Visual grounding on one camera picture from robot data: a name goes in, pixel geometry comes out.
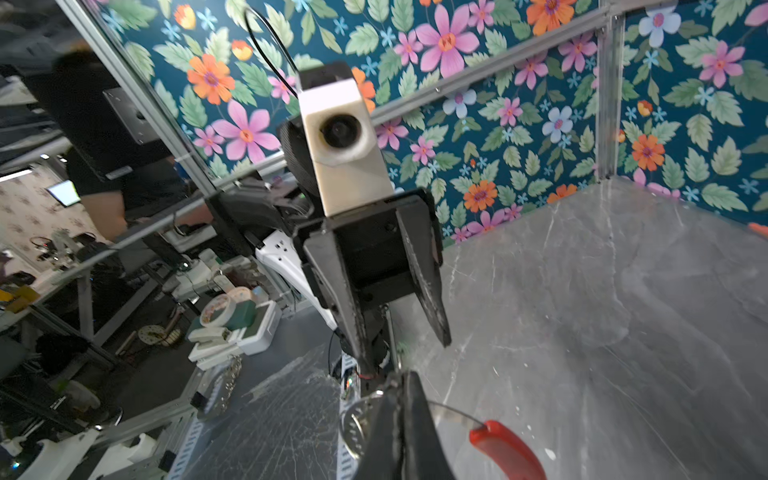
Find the light blue flower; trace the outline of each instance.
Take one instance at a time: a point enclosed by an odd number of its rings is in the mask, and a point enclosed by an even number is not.
[[[747,180],[746,178],[741,179],[741,185],[739,185],[739,188],[741,190],[744,190],[745,195],[751,195],[757,193],[757,180]]]
[[[376,74],[376,69],[379,67],[377,61],[373,61],[370,56],[366,57],[366,63],[360,65],[360,69],[366,73],[366,77],[370,77]]]
[[[160,31],[164,33],[165,36],[168,37],[169,41],[175,41],[175,40],[181,39],[181,35],[179,35],[181,28],[179,28],[179,25],[174,25],[170,23],[168,20],[164,21],[164,25],[165,25],[165,28],[161,28]]]
[[[336,28],[334,28],[336,33],[341,36],[346,36],[346,31],[349,30],[349,25],[344,21],[344,17],[338,17],[333,23],[336,24]]]
[[[392,41],[395,40],[395,34],[392,33],[392,27],[387,27],[386,31],[382,30],[379,34],[382,36],[382,46],[392,47]]]
[[[645,58],[643,58],[643,63],[648,67],[652,68],[654,65],[659,64],[659,51],[646,51],[645,52]]]
[[[704,106],[712,101],[714,93],[715,87],[709,87],[707,90],[704,90],[704,87],[699,87],[699,93],[694,95],[694,100]]]
[[[654,116],[654,119],[657,122],[663,121],[664,117],[667,116],[667,112],[664,111],[664,110],[661,110],[661,106],[660,105],[658,107],[656,107],[656,110],[652,111],[650,114]]]
[[[579,82],[581,81],[581,75],[577,74],[574,70],[571,74],[571,77],[568,79],[568,88],[576,88],[578,87]]]
[[[699,189],[698,188],[691,188],[686,185],[685,190],[683,190],[683,195],[688,199],[689,202],[697,202],[699,201]]]
[[[203,30],[210,29],[211,31],[216,30],[216,26],[214,23],[218,22],[219,19],[214,17],[212,13],[210,13],[210,8],[206,7],[205,12],[198,12],[197,17],[200,19],[200,24],[203,26]]]
[[[504,138],[504,141],[512,141],[512,138],[515,136],[515,133],[512,131],[512,127],[507,127],[506,130],[502,133],[502,137]]]
[[[699,5],[694,8],[694,12],[704,17],[707,12],[714,10],[715,6],[712,5],[713,0],[699,0]]]
[[[125,31],[125,20],[115,10],[110,8],[109,13],[102,12],[101,17],[114,33],[119,35]]]

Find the pink flower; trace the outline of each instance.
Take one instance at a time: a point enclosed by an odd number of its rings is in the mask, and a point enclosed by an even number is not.
[[[701,71],[699,80],[707,81],[715,77],[715,86],[721,88],[725,85],[725,74],[731,77],[738,77],[744,73],[741,65],[734,63],[741,60],[744,56],[744,47],[736,47],[728,51],[728,44],[720,41],[717,44],[715,55],[705,53],[701,55],[701,64],[706,67]]]
[[[510,100],[504,99],[504,107],[498,109],[498,116],[502,118],[502,126],[509,124],[514,127],[518,122],[517,117],[522,115],[523,109],[520,108],[520,98]]]
[[[379,135],[379,148],[384,148],[389,143],[393,150],[400,149],[400,138],[408,134],[408,129],[400,124],[401,120],[402,117],[393,118],[376,127],[376,134]]]
[[[558,47],[560,55],[564,55],[563,58],[563,71],[571,70],[573,64],[576,64],[576,71],[584,71],[584,56],[591,57],[598,52],[598,46],[592,39],[593,32],[583,34],[581,37],[576,37],[571,41],[566,41],[563,45]]]
[[[462,227],[461,230],[458,228],[453,229],[456,233],[451,235],[451,238],[456,241],[456,243],[461,243],[464,240],[467,240],[469,237],[472,236],[472,233],[467,229],[466,226]]]
[[[449,22],[448,10],[438,5],[435,8],[435,30],[429,23],[416,27],[416,35],[421,43],[432,47],[422,55],[422,71],[432,71],[440,63],[443,77],[464,70],[464,57],[461,52],[472,53],[480,46],[474,33],[464,32],[469,20],[469,7],[462,5],[453,12],[453,21]]]
[[[411,145],[411,151],[413,152],[413,161],[422,162],[423,165],[429,163],[429,159],[435,156],[435,151],[432,147],[435,146],[434,140],[424,140],[424,135],[419,137],[419,144]]]
[[[288,85],[291,87],[296,86],[296,77],[286,77],[286,75],[283,73],[283,70],[278,68],[277,71],[280,73],[280,76],[285,78],[288,82]],[[277,77],[269,77],[267,79],[270,84],[273,86],[272,89],[272,97],[273,98],[283,98],[283,101],[288,105],[290,103],[290,97],[291,93],[288,91],[288,87]]]
[[[508,222],[512,222],[514,220],[517,220],[518,218],[523,216],[522,211],[523,211],[523,206],[522,205],[518,207],[517,204],[512,204],[511,207],[504,209],[505,219]]]
[[[748,27],[759,27],[765,22],[768,22],[768,3],[753,8],[744,19],[744,24]]]
[[[413,64],[418,65],[419,56],[416,55],[416,52],[423,50],[424,45],[416,40],[416,31],[411,30],[410,33],[408,33],[408,37],[406,37],[406,34],[400,32],[397,38],[400,40],[400,43],[395,45],[395,53],[400,55],[402,66],[405,67],[408,64],[408,60]]]
[[[218,154],[223,153],[219,144],[224,142],[224,137],[216,135],[213,127],[208,125],[205,127],[205,131],[202,131],[200,128],[195,128],[194,133],[198,138],[195,138],[192,143],[195,144],[195,146],[202,148],[208,157],[213,155],[214,151]]]
[[[515,67],[518,68],[519,72],[515,75],[515,85],[525,83],[529,90],[533,90],[533,87],[536,86],[536,75],[544,77],[549,73],[549,68],[544,64],[545,58],[547,58],[546,51],[516,64]]]
[[[486,25],[489,27],[493,26],[491,12],[493,12],[495,6],[496,2],[486,2],[486,0],[478,0],[477,3],[470,3],[469,11],[472,13],[472,16],[469,17],[469,26],[474,27],[477,25],[478,33],[482,35]]]
[[[227,112],[235,122],[234,124],[226,120],[216,120],[211,125],[216,133],[231,139],[227,144],[228,159],[239,160],[243,158],[247,149],[250,161],[257,163],[265,158],[260,147],[267,150],[280,149],[280,141],[277,140],[277,137],[262,132],[270,125],[270,113],[268,111],[254,110],[250,115],[250,120],[248,120],[243,105],[232,100],[227,107]]]
[[[491,214],[489,214],[487,210],[483,210],[483,212],[480,214],[480,223],[472,222],[467,225],[467,229],[472,232],[472,235],[490,232],[491,230],[495,229],[497,225],[504,221],[505,216],[506,215],[503,210],[498,210],[495,214],[493,214],[493,218],[491,218]]]
[[[636,184],[646,187],[648,190],[650,190],[652,193],[656,195],[661,195],[662,197],[680,198],[679,190],[670,191],[670,189],[654,183],[646,185],[645,172],[643,172],[642,168],[638,168],[634,171],[634,174],[632,174],[632,179],[635,181]]]

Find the floral wallpaper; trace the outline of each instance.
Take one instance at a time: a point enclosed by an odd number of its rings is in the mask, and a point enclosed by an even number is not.
[[[0,244],[9,245],[35,263],[34,267],[47,270],[47,261],[37,262],[40,253],[30,237],[47,237],[55,230],[66,229],[72,234],[91,232],[98,234],[85,208],[72,205],[64,208],[45,189],[61,182],[48,167],[38,165],[30,174],[0,183]]]
[[[297,114],[298,105],[254,49],[243,18],[245,0],[84,2],[154,87],[214,174],[226,175],[279,149],[275,127]],[[345,59],[372,111],[567,24],[596,8],[597,1],[270,0],[253,7],[268,17],[298,69]],[[265,56],[294,86],[296,72],[289,69],[263,26],[249,19]],[[537,77],[528,74],[526,85],[536,83],[547,64],[536,65],[532,75]],[[577,76],[584,72],[584,64],[579,66]],[[492,85],[477,92],[505,93],[509,75],[497,75]],[[559,98],[554,95],[564,108],[565,101]],[[481,96],[469,103],[467,97],[465,104],[477,109],[490,100]],[[462,112],[458,109],[451,115]],[[472,115],[482,119],[476,112]],[[421,125],[416,117],[406,119],[410,134]],[[457,145],[452,153],[461,156],[462,147]]]
[[[597,45],[581,35],[376,128],[396,189],[430,189],[446,245],[594,182]]]
[[[768,236],[768,4],[627,17],[619,173]]]

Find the cluttered table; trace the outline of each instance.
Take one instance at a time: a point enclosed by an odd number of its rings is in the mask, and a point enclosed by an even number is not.
[[[391,305],[425,393],[496,419],[550,480],[768,475],[768,242],[620,178],[445,251],[443,349]],[[456,478],[503,478],[438,427]]]

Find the person's arm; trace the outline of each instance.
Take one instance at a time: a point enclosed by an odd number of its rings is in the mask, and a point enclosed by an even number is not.
[[[120,191],[84,195],[80,202],[96,230],[107,240],[114,242],[128,229],[123,194]]]

